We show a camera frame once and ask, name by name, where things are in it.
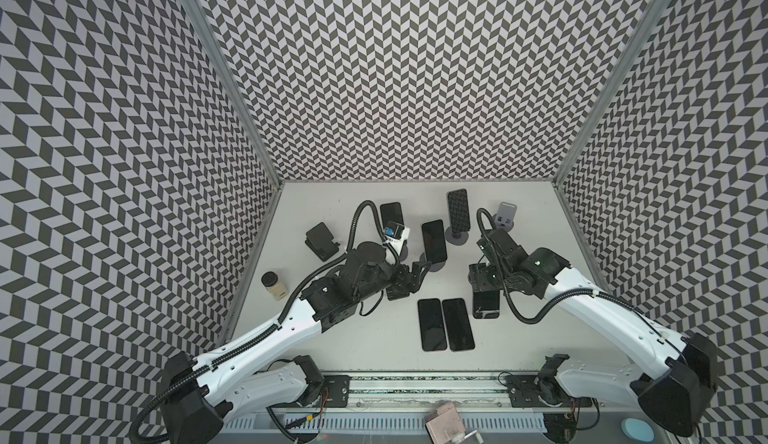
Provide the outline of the grey round phone stand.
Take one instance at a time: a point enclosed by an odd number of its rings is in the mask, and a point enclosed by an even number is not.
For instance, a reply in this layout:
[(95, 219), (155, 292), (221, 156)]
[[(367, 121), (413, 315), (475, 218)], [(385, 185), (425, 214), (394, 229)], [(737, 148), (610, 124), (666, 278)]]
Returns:
[(515, 204), (501, 202), (493, 215), (494, 226), (509, 233), (514, 228), (516, 213), (517, 206)]

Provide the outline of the black stand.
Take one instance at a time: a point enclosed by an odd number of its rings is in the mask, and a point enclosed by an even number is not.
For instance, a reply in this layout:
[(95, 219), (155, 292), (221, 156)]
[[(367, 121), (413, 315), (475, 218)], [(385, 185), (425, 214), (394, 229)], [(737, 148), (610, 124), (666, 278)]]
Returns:
[(306, 232), (305, 245), (322, 262), (327, 262), (336, 255), (340, 247), (324, 222), (320, 222)]

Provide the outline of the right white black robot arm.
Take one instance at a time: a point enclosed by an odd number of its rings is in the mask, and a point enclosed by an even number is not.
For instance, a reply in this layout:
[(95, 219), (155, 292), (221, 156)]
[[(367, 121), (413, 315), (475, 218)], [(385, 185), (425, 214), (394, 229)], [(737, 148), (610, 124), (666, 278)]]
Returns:
[(513, 316), (537, 325), (562, 309), (598, 332), (627, 357), (625, 365), (575, 361), (561, 353), (546, 358), (533, 380), (538, 400), (549, 407), (581, 399), (640, 409), (679, 438), (700, 437), (700, 422), (718, 390), (718, 350), (705, 335), (682, 334), (645, 317), (627, 300), (602, 290), (547, 248), (527, 253), (493, 222), (476, 212), (477, 243), (485, 265), (471, 268), (472, 283), (502, 292)]

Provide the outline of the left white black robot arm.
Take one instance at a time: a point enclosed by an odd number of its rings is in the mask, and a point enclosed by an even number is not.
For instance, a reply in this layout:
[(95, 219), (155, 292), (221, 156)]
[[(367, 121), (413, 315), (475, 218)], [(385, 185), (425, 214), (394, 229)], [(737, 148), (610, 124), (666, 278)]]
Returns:
[[(304, 278), (277, 316), (197, 357), (185, 352), (173, 356), (157, 395), (131, 423), (129, 440), (208, 443), (243, 414), (315, 403), (325, 378), (311, 357), (297, 356), (275, 369), (270, 364), (357, 314), (372, 296), (402, 299), (417, 293), (432, 266), (429, 261), (401, 262), (400, 234), (383, 229), (375, 208), (370, 200), (357, 207), (345, 252)], [(378, 239), (357, 244), (365, 209), (374, 211)]]

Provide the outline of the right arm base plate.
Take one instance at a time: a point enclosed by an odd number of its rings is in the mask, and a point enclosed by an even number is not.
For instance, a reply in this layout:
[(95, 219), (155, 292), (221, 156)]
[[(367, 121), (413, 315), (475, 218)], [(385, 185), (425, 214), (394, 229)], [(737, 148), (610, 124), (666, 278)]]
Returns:
[(547, 378), (540, 382), (535, 374), (501, 373), (497, 381), (505, 388), (513, 408), (594, 407), (592, 399), (567, 394), (554, 379)]

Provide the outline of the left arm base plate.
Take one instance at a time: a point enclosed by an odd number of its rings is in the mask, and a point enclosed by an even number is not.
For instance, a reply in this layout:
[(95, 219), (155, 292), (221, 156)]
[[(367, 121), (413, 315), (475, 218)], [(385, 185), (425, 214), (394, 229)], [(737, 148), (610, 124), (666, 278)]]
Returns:
[(318, 397), (313, 405), (317, 408), (339, 409), (346, 408), (349, 402), (352, 377), (346, 374), (330, 374), (324, 376)]

